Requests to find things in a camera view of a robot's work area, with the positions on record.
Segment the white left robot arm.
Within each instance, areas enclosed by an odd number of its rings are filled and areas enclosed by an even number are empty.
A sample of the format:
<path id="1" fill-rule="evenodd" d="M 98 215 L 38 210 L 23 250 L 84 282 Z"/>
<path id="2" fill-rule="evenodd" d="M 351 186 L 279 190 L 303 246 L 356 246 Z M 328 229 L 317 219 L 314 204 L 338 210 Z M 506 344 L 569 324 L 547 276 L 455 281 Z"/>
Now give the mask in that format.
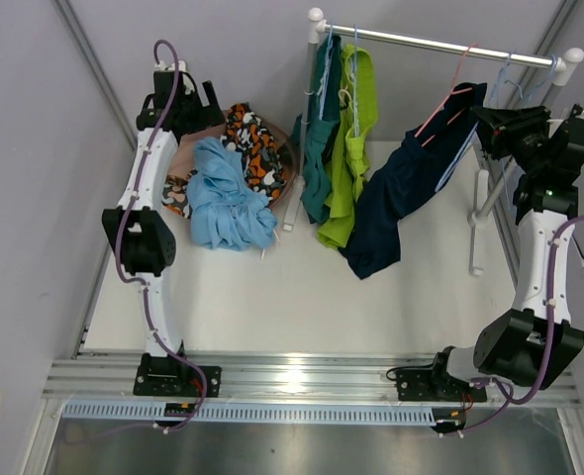
<path id="1" fill-rule="evenodd" d="M 165 179 L 183 136 L 224 122 L 211 82 L 202 83 L 203 105 L 196 82 L 180 60 L 159 63 L 153 72 L 153 92 L 136 117 L 137 148 L 125 190 L 101 222 L 113 251 L 119 278 L 133 285 L 145 319 L 145 353 L 174 356 L 182 337 L 171 316 L 168 268 L 177 253 L 173 232 L 161 215 Z"/>

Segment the light blue shorts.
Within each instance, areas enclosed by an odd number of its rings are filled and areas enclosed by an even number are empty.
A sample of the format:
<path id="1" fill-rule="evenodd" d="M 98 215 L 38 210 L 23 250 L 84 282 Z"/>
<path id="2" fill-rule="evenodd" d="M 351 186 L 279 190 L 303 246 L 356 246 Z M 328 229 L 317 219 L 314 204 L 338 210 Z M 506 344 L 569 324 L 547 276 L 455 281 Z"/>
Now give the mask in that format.
<path id="1" fill-rule="evenodd" d="M 195 174 L 186 188 L 193 242 L 234 251 L 275 244 L 277 219 L 267 197 L 246 185 L 242 156 L 207 137 L 196 142 L 193 158 Z"/>

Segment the teal green shorts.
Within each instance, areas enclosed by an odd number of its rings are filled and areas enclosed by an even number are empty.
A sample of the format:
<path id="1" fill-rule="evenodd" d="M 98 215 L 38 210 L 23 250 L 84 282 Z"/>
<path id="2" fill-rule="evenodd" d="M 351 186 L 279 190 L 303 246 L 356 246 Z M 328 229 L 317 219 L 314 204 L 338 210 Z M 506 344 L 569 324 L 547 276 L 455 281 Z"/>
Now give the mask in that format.
<path id="1" fill-rule="evenodd" d="M 329 175 L 328 163 L 332 159 L 336 135 L 341 124 L 339 90 L 342 66 L 339 35 L 334 35 L 325 116 L 323 120 L 318 119 L 319 47 L 322 44 L 316 46 L 310 54 L 311 76 L 306 90 L 307 108 L 297 117 L 293 129 L 293 141 L 303 146 L 302 176 L 305 187 L 301 194 L 301 202 L 309 220 L 317 224 L 324 223 L 329 216 L 327 200 L 332 192 L 332 178 Z"/>

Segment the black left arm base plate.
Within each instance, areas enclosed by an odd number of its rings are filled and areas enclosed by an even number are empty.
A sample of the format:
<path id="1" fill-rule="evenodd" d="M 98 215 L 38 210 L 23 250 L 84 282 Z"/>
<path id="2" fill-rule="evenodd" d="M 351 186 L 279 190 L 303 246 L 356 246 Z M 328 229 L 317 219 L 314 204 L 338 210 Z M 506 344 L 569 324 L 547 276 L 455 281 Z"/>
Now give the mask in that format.
<path id="1" fill-rule="evenodd" d="M 145 397 L 196 398 L 204 389 L 199 373 L 170 356 L 142 355 L 133 394 Z"/>

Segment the blue hanger under teal shorts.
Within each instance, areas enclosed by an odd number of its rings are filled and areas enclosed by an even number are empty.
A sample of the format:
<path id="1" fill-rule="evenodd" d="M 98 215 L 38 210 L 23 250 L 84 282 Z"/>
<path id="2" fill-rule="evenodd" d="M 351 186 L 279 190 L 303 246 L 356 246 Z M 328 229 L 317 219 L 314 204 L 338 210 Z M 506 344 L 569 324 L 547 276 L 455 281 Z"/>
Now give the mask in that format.
<path id="1" fill-rule="evenodd" d="M 318 119 L 323 120 L 325 116 L 325 107 L 327 101 L 327 92 L 332 67 L 332 57 L 334 50 L 334 26 L 330 25 L 328 35 L 319 47 L 320 50 L 320 76 L 317 90 L 318 99 Z"/>

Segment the blue wire hanger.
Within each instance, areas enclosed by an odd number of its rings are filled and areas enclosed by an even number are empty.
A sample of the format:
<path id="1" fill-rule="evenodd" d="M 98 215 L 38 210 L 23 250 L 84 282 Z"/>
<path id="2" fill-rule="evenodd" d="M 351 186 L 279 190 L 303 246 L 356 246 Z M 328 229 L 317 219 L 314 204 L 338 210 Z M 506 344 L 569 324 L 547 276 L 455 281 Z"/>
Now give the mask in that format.
<path id="1" fill-rule="evenodd" d="M 507 79 L 506 84 L 514 87 L 513 97 L 509 101 L 508 108 L 519 109 L 527 108 L 533 101 L 534 96 L 542 89 L 542 87 L 549 83 L 555 73 L 556 66 L 553 65 L 549 72 L 542 78 L 536 79 L 535 74 L 531 73 L 529 79 L 521 79 L 518 82 Z M 518 173 L 515 171 L 516 163 L 510 157 L 506 165 L 502 168 L 502 178 L 504 179 L 504 193 L 506 197 L 506 202 L 508 205 L 512 205 L 512 199 L 510 198 L 510 191 L 512 182 Z"/>

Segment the lime green shorts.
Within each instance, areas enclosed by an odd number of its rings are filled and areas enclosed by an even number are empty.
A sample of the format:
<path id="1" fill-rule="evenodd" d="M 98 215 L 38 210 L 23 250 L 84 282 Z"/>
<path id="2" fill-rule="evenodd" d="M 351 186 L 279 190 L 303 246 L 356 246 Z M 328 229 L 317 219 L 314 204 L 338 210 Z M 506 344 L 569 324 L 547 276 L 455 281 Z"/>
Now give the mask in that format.
<path id="1" fill-rule="evenodd" d="M 320 243 L 333 249 L 347 245 L 354 229 L 356 203 L 366 185 L 370 163 L 366 154 L 367 136 L 378 121 L 375 71 L 370 54 L 358 48 L 358 110 L 360 136 L 354 136 L 349 59 L 353 45 L 341 50 L 342 77 L 339 90 L 341 124 L 332 159 L 328 165 L 332 192 L 327 204 L 329 216 L 317 231 Z"/>

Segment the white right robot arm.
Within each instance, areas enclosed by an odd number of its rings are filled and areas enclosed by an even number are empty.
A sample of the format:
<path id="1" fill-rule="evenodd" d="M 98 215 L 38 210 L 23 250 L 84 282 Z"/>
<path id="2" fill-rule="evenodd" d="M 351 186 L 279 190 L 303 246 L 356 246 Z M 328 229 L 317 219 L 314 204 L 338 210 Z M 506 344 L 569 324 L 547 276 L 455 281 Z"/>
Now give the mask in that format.
<path id="1" fill-rule="evenodd" d="M 520 265 L 509 311 L 486 327 L 474 346 L 447 347 L 427 376 L 429 391 L 449 399 L 462 385 L 486 377 L 529 388 L 548 388 L 584 346 L 566 298 L 568 247 L 578 212 L 575 181 L 584 165 L 584 118 L 552 125 L 544 107 L 477 107 L 478 137 L 494 158 L 511 156 L 523 174 L 514 192 Z"/>

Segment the pink wire hanger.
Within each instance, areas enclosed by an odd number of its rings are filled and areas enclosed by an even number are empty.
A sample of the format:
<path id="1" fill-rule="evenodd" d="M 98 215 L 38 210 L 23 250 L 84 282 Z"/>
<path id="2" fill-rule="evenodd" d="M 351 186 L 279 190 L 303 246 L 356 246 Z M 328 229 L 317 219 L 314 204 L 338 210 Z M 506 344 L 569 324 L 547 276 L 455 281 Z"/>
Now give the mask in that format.
<path id="1" fill-rule="evenodd" d="M 454 71 L 454 74 L 452 76 L 451 79 L 451 83 L 450 83 L 450 87 L 447 91 L 446 96 L 439 102 L 439 104 L 437 105 L 437 107 L 435 108 L 435 110 L 431 113 L 431 115 L 419 126 L 419 128 L 417 129 L 417 131 L 414 133 L 414 137 L 418 138 L 420 136 L 420 134 L 426 129 L 426 127 L 429 125 L 429 123 L 435 118 L 435 116 L 443 109 L 444 105 L 446 104 L 446 102 L 449 100 L 449 98 L 455 94 L 454 93 L 454 89 L 457 83 L 457 79 L 459 77 L 460 74 L 460 70 L 462 68 L 463 63 L 465 62 L 465 59 L 467 58 L 468 54 L 470 53 L 470 51 L 474 48 L 477 48 L 479 46 L 479 43 L 473 43 L 471 45 L 469 45 L 465 52 L 461 54 L 461 58 L 457 64 L 457 67 Z"/>

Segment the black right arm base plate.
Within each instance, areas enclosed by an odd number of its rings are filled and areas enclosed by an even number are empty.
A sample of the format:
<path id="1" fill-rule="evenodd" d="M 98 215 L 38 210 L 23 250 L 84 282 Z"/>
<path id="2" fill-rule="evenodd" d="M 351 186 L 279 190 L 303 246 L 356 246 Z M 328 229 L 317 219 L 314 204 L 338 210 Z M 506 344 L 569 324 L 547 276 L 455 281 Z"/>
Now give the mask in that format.
<path id="1" fill-rule="evenodd" d="M 451 377 L 445 370 L 427 366 L 390 368 L 386 378 L 394 384 L 403 402 L 476 402 L 485 403 L 485 389 L 471 387 L 468 382 Z"/>

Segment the navy blue shorts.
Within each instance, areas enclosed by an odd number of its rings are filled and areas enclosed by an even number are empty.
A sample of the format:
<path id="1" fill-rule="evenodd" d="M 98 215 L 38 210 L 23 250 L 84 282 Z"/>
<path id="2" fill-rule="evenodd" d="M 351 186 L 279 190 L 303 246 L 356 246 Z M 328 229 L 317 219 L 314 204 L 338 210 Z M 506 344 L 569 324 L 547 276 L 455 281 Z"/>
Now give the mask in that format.
<path id="1" fill-rule="evenodd" d="M 475 132 L 472 109 L 484 104 L 487 84 L 463 82 L 427 122 L 408 130 L 365 185 L 352 234 L 341 255 L 359 279 L 401 260 L 398 223 L 448 183 Z"/>

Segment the aluminium mounting rail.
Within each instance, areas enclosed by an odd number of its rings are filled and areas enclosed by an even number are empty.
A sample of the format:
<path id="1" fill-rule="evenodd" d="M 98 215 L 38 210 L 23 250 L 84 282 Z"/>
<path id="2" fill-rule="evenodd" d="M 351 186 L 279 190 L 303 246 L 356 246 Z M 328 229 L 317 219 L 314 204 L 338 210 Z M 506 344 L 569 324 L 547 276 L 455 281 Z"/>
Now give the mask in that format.
<path id="1" fill-rule="evenodd" d="M 42 395 L 61 401 L 70 417 L 178 422 L 192 413 L 199 397 L 133 394 L 141 358 L 82 353 L 58 359 Z M 434 426 L 451 420 L 460 425 L 476 418 L 478 410 L 496 410 L 505 402 L 493 383 L 475 387 L 486 390 L 485 403 L 400 401 L 385 372 L 425 366 L 427 357 L 201 353 L 192 360 L 208 379 L 198 422 Z"/>

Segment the silver clothes rack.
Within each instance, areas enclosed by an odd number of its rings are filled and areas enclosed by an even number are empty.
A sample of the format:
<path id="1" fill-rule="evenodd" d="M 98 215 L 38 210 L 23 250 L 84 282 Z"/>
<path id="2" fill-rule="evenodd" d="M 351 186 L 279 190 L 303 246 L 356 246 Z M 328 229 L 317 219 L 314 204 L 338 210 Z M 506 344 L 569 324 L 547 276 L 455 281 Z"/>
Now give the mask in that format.
<path id="1" fill-rule="evenodd" d="M 319 47 L 319 40 L 322 34 L 326 34 L 329 39 L 333 34 L 352 37 L 356 41 L 361 39 L 379 43 L 398 45 L 408 48 L 421 48 L 426 50 L 439 51 L 450 54 L 459 54 L 466 58 L 477 57 L 481 59 L 502 61 L 506 66 L 510 64 L 522 65 L 528 68 L 546 68 L 549 70 L 547 81 L 550 83 L 544 97 L 541 99 L 543 105 L 552 104 L 555 98 L 564 88 L 579 64 L 584 60 L 584 50 L 579 47 L 568 49 L 563 55 L 549 59 L 537 54 L 517 54 L 515 52 L 503 52 L 494 49 L 480 47 L 477 44 L 471 46 L 456 45 L 448 42 L 418 38 L 401 35 L 397 33 L 387 33 L 373 30 L 364 30 L 356 26 L 345 27 L 330 23 L 325 19 L 322 9 L 314 7 L 308 11 L 309 33 L 308 49 L 305 65 L 305 88 L 303 93 L 303 112 L 300 120 L 299 133 L 299 164 L 297 166 L 296 177 L 292 181 L 291 198 L 287 205 L 283 219 L 282 229 L 285 232 L 294 230 L 299 209 L 302 205 L 302 194 L 306 188 L 306 181 L 303 177 L 303 167 L 305 164 L 305 140 L 307 126 L 311 123 L 308 120 L 309 109 L 314 97 L 321 98 L 323 89 L 313 87 L 313 77 L 315 74 L 316 53 Z M 468 223 L 471 228 L 471 244 L 469 258 L 469 272 L 474 276 L 481 276 L 485 270 L 485 229 L 489 225 L 489 216 L 493 212 L 501 193 L 507 186 L 507 180 L 517 169 L 517 164 L 510 160 L 502 166 L 502 171 L 494 185 L 489 184 L 490 173 L 488 171 L 478 171 L 475 181 L 475 195 L 473 199 L 473 210 L 468 216 Z"/>

